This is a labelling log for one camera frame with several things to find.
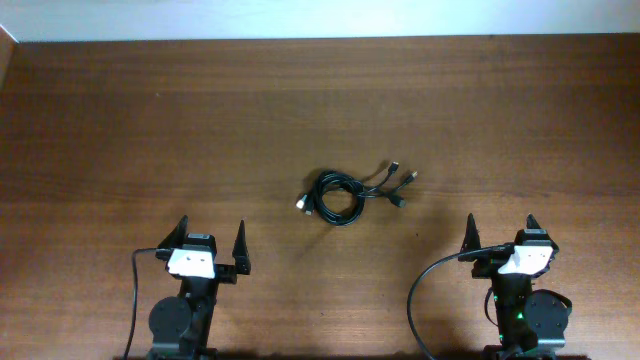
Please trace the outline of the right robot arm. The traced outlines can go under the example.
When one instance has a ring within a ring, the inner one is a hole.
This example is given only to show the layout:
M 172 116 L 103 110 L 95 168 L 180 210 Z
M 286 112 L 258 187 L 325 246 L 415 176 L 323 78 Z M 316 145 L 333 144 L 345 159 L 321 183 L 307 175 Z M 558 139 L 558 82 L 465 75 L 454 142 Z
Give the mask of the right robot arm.
M 482 351 L 484 359 L 554 359 L 566 345 L 564 331 L 572 302 L 546 289 L 535 290 L 533 282 L 550 270 L 558 245 L 533 215 L 512 242 L 483 248 L 472 215 L 467 217 L 461 245 L 461 262 L 471 262 L 472 277 L 489 279 L 485 297 L 495 306 L 498 345 Z

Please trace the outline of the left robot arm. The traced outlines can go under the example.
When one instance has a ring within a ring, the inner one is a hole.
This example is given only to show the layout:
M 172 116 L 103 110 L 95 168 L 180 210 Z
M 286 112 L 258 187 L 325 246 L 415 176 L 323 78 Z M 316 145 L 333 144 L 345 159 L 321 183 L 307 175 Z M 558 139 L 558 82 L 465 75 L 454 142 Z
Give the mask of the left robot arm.
M 159 243 L 155 256 L 165 262 L 167 273 L 180 281 L 180 289 L 177 295 L 157 302 L 150 312 L 152 345 L 147 357 L 216 359 L 217 350 L 208 346 L 208 339 L 219 286 L 234 285 L 238 276 L 251 273 L 245 223 L 238 228 L 232 264 L 216 262 L 215 237 L 190 233 L 186 216 Z

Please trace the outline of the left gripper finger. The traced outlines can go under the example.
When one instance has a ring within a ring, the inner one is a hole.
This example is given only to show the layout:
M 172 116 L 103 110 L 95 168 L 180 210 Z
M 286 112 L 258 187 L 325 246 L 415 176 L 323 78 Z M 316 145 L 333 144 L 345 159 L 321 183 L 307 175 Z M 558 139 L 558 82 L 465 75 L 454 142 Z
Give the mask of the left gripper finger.
M 245 221 L 240 222 L 232 257 L 235 263 L 236 273 L 240 275 L 249 275 L 251 273 L 251 261 L 246 243 Z
M 176 227 L 158 244 L 157 249 L 181 248 L 187 236 L 189 218 L 183 215 Z

